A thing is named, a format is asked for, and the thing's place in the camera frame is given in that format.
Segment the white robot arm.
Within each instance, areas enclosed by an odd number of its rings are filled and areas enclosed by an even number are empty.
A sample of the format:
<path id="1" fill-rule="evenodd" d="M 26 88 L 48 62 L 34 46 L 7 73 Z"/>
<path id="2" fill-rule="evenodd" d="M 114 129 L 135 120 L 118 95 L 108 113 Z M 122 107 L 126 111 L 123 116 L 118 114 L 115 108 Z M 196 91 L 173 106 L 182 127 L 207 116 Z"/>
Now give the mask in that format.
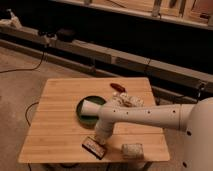
<path id="1" fill-rule="evenodd" d="M 197 104 L 127 108 L 103 105 L 95 134 L 104 144 L 117 122 L 136 123 L 185 133 L 182 171 L 213 171 L 213 98 Z"/>

